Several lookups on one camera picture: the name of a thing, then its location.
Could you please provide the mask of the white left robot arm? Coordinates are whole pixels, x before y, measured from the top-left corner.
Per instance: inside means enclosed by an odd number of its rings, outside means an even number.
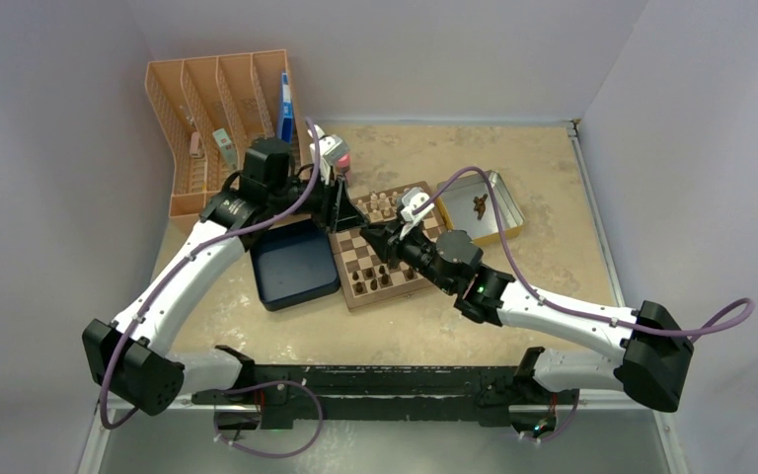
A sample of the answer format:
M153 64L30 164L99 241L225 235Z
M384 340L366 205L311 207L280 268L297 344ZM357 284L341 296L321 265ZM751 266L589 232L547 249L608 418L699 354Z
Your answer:
M155 416L180 395L217 390L232 404L252 397L255 378L238 355L214 349L180 356L171 348L206 292L276 221L306 214L329 234L366 224L337 173L348 145L324 134L310 151L311 174L301 178L289 144L276 137L254 141L155 280L110 323L93 320L85 328L82 341L101 387L101 407L115 395Z

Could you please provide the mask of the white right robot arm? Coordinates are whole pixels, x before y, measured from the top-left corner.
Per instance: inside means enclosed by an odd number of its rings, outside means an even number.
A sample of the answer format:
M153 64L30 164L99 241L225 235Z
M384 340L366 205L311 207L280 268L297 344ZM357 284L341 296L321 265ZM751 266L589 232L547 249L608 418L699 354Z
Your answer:
M578 344L582 352L544 350L517 371L514 387L529 402L572 389L621 391L655 411L680 405L694 346L669 311L645 301L638 309L610 307L525 286L483 262L483 250L462 230L430 240L390 221L360 229L360 236L390 267L406 264L478 324L545 333Z

